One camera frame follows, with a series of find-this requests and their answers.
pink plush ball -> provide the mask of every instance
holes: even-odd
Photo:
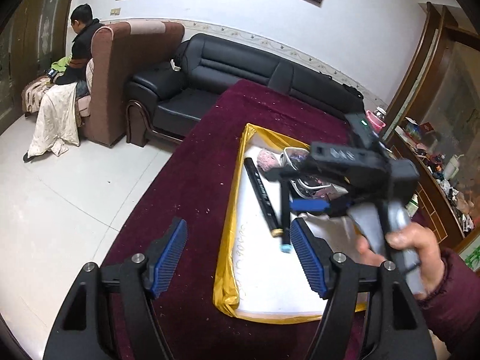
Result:
[[[268,171],[272,168],[280,167],[280,163],[278,162],[277,158],[275,157],[275,154],[273,154],[271,151],[268,151],[266,149],[262,149],[258,153],[257,165],[264,172],[266,172],[266,171]]]

black shoe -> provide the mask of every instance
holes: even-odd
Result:
[[[28,163],[33,160],[33,157],[34,156],[28,158],[28,152],[26,152],[25,155],[23,156],[23,162]]]

wooden door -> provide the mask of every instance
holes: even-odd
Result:
[[[65,56],[71,0],[23,0],[0,35],[0,134],[22,114],[22,90]]]

maroon tablecloth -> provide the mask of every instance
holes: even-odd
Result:
[[[154,303],[160,326],[177,360],[301,360],[317,322],[265,325],[230,318],[212,302],[215,268],[239,138],[247,123],[310,143],[343,144],[345,122],[280,95],[264,86],[240,81],[177,148],[138,202],[110,249],[104,264],[143,252],[161,237],[174,216],[187,221],[186,249],[169,291]],[[123,359],[132,359],[114,301],[117,342]],[[358,348],[354,334],[347,358]]]

brown armchair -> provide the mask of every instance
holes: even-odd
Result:
[[[80,129],[85,137],[110,146],[125,133],[125,81],[142,67],[171,60],[184,32],[179,23],[157,19],[126,20],[97,30],[90,116],[82,118]]]

